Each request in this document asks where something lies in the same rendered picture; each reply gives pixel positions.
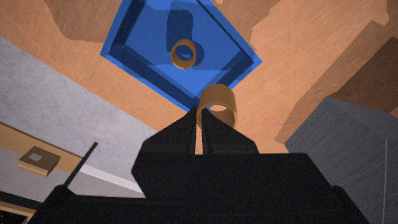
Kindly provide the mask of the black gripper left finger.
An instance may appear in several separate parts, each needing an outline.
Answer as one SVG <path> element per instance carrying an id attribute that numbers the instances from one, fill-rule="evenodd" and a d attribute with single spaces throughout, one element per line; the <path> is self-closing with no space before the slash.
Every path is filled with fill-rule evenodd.
<path id="1" fill-rule="evenodd" d="M 195 111 L 197 113 L 197 107 L 193 106 L 185 116 L 144 140 L 138 155 L 143 152 L 195 154 L 197 129 Z"/>

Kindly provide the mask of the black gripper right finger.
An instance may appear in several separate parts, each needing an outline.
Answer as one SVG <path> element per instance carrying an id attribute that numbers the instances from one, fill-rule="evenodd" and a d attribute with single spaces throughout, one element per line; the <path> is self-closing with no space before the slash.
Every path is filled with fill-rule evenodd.
<path id="1" fill-rule="evenodd" d="M 260 154 L 253 140 L 216 118 L 207 108 L 202 109 L 202 148 L 203 154 Z"/>

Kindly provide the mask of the bronze bushing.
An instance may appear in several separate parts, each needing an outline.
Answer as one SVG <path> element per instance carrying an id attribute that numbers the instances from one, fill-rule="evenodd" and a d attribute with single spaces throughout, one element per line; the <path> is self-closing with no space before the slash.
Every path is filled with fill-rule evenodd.
<path id="1" fill-rule="evenodd" d="M 192 59 L 188 60 L 188 61 L 183 61 L 181 59 L 178 58 L 178 56 L 176 55 L 176 47 L 180 46 L 180 45 L 186 45 L 188 47 L 190 47 L 194 53 L 194 56 Z M 179 40 L 176 45 L 173 47 L 173 49 L 171 50 L 171 60 L 172 63 L 179 69 L 189 69 L 191 68 L 195 61 L 196 61 L 196 47 L 193 44 L 193 42 L 191 42 L 190 40 L 187 39 L 182 39 Z"/>
<path id="2" fill-rule="evenodd" d="M 224 106 L 227 109 L 223 111 L 213 111 L 207 108 L 208 106 L 212 105 Z M 196 123 L 201 130 L 202 109 L 204 108 L 207 108 L 216 118 L 232 128 L 236 127 L 238 123 L 238 115 L 235 96 L 233 91 L 228 86 L 223 84 L 212 84 L 203 90 L 196 113 Z"/>

